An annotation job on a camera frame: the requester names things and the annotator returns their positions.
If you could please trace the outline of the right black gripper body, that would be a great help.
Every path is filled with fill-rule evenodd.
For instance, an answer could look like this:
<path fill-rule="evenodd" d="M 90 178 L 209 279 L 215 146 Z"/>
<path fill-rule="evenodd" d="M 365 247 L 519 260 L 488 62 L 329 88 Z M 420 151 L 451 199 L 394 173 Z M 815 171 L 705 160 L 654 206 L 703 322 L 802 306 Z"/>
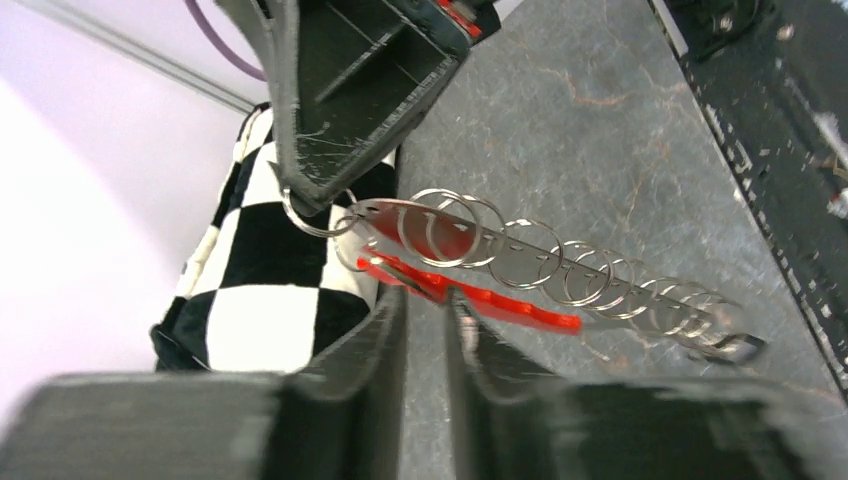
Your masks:
<path fill-rule="evenodd" d="M 397 8 L 420 30 L 444 45 L 466 37 L 474 46 L 501 30 L 496 1 L 422 0 L 397 2 Z"/>

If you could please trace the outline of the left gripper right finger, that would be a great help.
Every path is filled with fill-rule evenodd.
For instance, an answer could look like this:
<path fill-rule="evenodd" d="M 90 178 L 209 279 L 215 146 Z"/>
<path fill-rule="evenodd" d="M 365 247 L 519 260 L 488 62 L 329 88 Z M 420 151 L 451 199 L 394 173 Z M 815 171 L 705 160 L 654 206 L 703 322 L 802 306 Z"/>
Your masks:
<path fill-rule="evenodd" d="M 580 381 L 445 302 L 453 463 L 460 479 L 843 479 L 847 446 L 808 403 L 743 378 Z"/>

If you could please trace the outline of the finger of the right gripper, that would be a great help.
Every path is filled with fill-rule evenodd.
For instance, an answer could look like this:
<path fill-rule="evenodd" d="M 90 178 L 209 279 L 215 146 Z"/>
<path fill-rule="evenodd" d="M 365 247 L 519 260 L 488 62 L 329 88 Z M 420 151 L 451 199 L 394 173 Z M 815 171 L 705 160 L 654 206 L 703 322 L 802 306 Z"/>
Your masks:
<path fill-rule="evenodd" d="M 224 1 L 267 79 L 282 189 L 313 216 L 395 149 L 467 59 L 442 1 Z"/>

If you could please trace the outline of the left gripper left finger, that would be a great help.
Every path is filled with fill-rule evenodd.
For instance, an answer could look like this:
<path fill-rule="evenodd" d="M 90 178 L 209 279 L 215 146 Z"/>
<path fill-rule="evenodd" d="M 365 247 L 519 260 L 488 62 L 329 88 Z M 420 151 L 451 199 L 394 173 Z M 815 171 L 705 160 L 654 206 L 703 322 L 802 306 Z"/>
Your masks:
<path fill-rule="evenodd" d="M 1 444 L 5 479 L 393 479 L 407 295 L 289 374 L 61 376 Z"/>

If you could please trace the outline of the red grey keyring holder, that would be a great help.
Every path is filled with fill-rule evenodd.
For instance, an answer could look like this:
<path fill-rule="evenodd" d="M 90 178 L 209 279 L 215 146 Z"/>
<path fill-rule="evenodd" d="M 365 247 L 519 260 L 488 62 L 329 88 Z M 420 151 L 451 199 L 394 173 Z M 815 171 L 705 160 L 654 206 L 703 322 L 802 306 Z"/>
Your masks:
<path fill-rule="evenodd" d="M 436 304 L 458 295 L 484 317 L 562 335 L 630 329 L 718 364 L 745 364 L 766 348 L 724 295 L 565 240 L 541 221 L 507 219 L 483 198 L 428 188 L 408 199 L 356 199 L 327 229 L 309 225 L 293 199 L 284 188 L 284 211 L 304 232 L 333 244 L 356 236 L 352 253 L 339 255 L 345 268 Z"/>

